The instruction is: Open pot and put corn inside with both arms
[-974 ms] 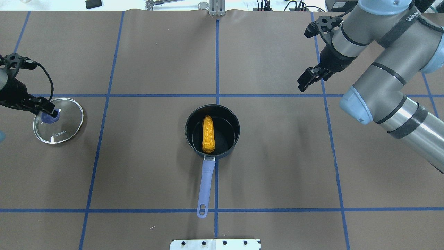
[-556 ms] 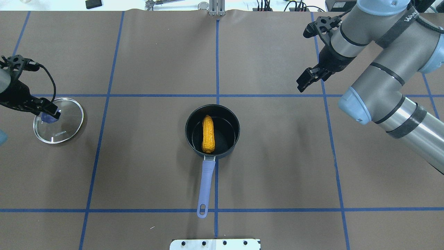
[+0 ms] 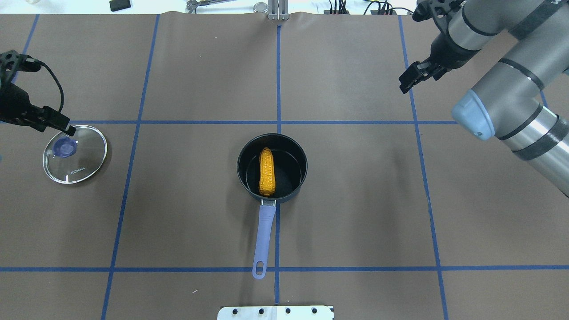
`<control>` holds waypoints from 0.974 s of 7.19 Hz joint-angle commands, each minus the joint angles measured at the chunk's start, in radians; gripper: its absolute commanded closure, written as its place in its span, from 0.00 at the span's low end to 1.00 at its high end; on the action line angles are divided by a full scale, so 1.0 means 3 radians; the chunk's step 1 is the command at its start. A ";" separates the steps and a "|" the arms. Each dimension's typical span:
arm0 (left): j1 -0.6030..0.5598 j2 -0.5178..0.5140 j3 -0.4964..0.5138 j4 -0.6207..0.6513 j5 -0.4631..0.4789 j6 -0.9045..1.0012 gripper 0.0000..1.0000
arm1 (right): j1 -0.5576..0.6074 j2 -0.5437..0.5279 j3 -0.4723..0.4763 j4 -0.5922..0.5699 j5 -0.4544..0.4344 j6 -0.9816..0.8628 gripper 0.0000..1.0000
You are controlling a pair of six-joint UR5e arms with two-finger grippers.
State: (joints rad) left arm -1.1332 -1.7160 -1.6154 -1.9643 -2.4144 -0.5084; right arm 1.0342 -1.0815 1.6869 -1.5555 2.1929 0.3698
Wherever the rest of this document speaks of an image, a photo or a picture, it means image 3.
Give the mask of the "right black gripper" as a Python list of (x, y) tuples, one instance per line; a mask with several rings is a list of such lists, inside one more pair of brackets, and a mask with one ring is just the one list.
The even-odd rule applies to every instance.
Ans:
[(477, 53), (477, 50), (457, 45), (449, 34), (439, 34), (432, 42), (427, 60), (415, 61), (398, 77), (401, 93), (407, 94), (415, 85), (431, 77), (439, 80), (445, 73), (463, 67)]

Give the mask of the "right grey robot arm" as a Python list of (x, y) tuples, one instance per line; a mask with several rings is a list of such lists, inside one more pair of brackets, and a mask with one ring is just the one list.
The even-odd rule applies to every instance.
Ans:
[(516, 44), (454, 105), (453, 119), (480, 140), (495, 136), (518, 159), (568, 195), (568, 121), (536, 96), (568, 73), (566, 0), (419, 0), (417, 22), (433, 20), (439, 35), (429, 57), (400, 75), (408, 93), (429, 78), (463, 67), (507, 31)]

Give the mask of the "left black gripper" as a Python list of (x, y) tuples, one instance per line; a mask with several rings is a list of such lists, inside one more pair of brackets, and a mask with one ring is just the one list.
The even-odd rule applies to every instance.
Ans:
[(44, 107), (44, 121), (40, 119), (43, 109), (30, 102), (28, 93), (13, 83), (2, 87), (0, 96), (0, 118), (12, 125), (28, 126), (41, 133), (46, 126), (59, 130), (67, 136), (74, 136), (76, 128), (70, 119), (51, 107)]

